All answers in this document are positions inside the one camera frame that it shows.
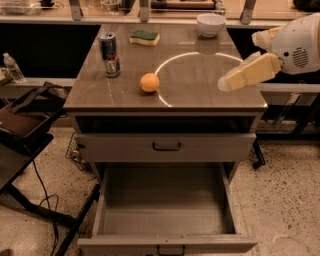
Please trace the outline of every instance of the drawer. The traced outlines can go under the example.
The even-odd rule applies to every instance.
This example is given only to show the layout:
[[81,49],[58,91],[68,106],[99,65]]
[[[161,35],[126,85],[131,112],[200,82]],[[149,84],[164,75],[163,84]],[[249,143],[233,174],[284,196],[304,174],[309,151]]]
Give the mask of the drawer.
[[84,256],[245,253],[256,244],[238,231],[221,164],[106,174],[92,237],[78,240]]
[[254,133],[76,135],[88,162],[238,162],[254,140]]

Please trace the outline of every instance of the bottle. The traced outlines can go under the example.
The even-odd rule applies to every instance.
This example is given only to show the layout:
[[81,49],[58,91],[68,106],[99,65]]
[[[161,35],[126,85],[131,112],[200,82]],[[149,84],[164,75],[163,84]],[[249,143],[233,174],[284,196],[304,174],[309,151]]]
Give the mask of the bottle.
[[9,72],[11,73],[14,81],[16,83],[23,83],[26,81],[26,79],[24,78],[24,75],[22,74],[19,65],[17,64],[17,62],[15,61],[14,58],[12,58],[9,53],[4,53],[3,54],[3,62],[6,65],[7,69],[9,70]]

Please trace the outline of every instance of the closed drawer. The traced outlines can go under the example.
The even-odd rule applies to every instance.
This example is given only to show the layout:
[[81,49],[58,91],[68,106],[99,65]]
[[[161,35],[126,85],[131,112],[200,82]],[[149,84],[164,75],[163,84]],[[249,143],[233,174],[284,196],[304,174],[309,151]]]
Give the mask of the closed drawer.
[[237,162],[254,140],[254,133],[76,135],[88,162]]

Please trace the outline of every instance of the open drawer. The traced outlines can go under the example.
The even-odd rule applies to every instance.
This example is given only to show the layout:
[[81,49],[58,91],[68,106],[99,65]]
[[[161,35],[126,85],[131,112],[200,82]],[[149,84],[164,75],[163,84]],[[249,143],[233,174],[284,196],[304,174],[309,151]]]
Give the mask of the open drawer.
[[92,237],[83,255],[244,253],[229,185],[212,168],[112,168],[106,171]]

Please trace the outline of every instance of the sponge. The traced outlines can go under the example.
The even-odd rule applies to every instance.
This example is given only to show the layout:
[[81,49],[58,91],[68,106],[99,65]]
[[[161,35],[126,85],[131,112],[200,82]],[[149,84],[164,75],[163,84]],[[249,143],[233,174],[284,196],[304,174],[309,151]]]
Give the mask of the sponge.
[[146,30],[136,30],[130,36],[131,44],[141,44],[146,46],[156,46],[160,40],[157,32],[149,32]]

